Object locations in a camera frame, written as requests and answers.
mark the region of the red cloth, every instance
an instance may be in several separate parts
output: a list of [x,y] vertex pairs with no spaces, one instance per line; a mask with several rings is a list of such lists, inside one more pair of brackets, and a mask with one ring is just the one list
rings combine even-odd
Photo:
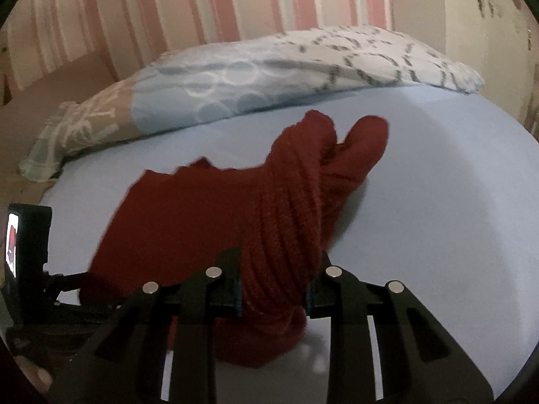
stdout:
[[202,159],[173,175],[146,171],[101,241],[81,302],[117,302],[150,280],[180,283],[241,244],[244,314],[217,321],[216,357],[251,367],[273,360],[302,338],[302,295],[387,136],[387,122],[368,116],[338,144],[332,120],[310,111],[260,167],[219,170]]

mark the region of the metal pin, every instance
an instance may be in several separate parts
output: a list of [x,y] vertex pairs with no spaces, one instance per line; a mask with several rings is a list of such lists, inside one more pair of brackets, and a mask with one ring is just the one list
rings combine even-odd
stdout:
[[153,281],[147,282],[142,286],[142,291],[148,295],[152,295],[157,290],[159,290],[159,284]]
[[402,293],[404,291],[404,284],[400,281],[391,281],[387,288],[391,290],[393,293]]
[[332,278],[338,278],[342,275],[342,269],[337,266],[330,266],[325,270],[325,274],[327,276],[331,276]]
[[220,267],[208,267],[206,269],[206,276],[208,278],[218,278],[223,274]]

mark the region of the folded red fabric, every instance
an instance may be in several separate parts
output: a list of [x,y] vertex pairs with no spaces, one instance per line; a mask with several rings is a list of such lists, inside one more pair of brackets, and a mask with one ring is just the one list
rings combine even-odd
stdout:
[[149,280],[180,283],[241,244],[244,312],[217,321],[216,357],[250,367],[275,359],[302,338],[302,295],[387,137],[387,122],[368,116],[338,144],[332,120],[309,111],[260,167],[219,170],[202,159],[173,175],[146,171],[110,222],[80,301],[118,302]]

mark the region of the bed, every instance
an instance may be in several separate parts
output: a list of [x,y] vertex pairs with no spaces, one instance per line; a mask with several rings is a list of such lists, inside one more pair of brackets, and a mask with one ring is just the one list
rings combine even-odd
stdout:
[[[258,165],[312,108],[334,120],[340,137],[367,114],[390,124],[384,157],[341,214],[332,262],[370,283],[402,280],[499,395],[539,340],[539,146],[480,95],[428,86],[333,93],[67,163],[41,201],[53,208],[47,270],[87,269],[145,169],[171,173],[201,156],[220,168]],[[60,300],[76,303],[76,293]],[[218,398],[322,403],[328,365],[329,323],[309,321],[304,341],[262,369],[219,364]],[[165,370],[164,397],[167,390]]]

